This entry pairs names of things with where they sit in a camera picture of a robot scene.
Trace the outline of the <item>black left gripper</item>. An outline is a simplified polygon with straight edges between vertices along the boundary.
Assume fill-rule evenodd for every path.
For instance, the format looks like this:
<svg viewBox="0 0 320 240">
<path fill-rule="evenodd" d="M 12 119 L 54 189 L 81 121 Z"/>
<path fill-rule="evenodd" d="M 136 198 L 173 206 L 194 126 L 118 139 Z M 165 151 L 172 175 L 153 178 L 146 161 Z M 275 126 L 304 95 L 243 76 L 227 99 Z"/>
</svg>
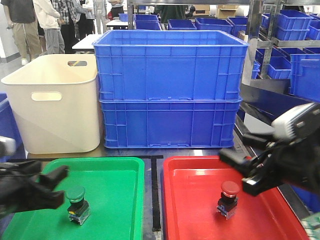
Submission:
<svg viewBox="0 0 320 240">
<path fill-rule="evenodd" d="M 0 164 L 2 218 L 11 213 L 57 209 L 65 202 L 63 190 L 46 193 L 46 189 L 53 191 L 68 176 L 69 167 L 62 165 L 46 174 L 40 172 L 41 162 L 37 160 Z"/>
</svg>

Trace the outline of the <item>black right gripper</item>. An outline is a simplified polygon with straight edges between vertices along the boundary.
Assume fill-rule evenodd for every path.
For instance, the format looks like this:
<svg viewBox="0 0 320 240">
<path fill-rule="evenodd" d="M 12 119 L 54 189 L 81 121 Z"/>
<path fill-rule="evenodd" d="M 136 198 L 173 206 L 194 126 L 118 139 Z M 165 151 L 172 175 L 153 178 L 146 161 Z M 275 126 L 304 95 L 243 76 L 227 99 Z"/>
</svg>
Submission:
<svg viewBox="0 0 320 240">
<path fill-rule="evenodd" d="M 277 142 L 251 159 L 229 148 L 219 158 L 243 177 L 242 189 L 251 196 L 291 184 L 320 194 L 320 133 L 285 144 Z"/>
</svg>

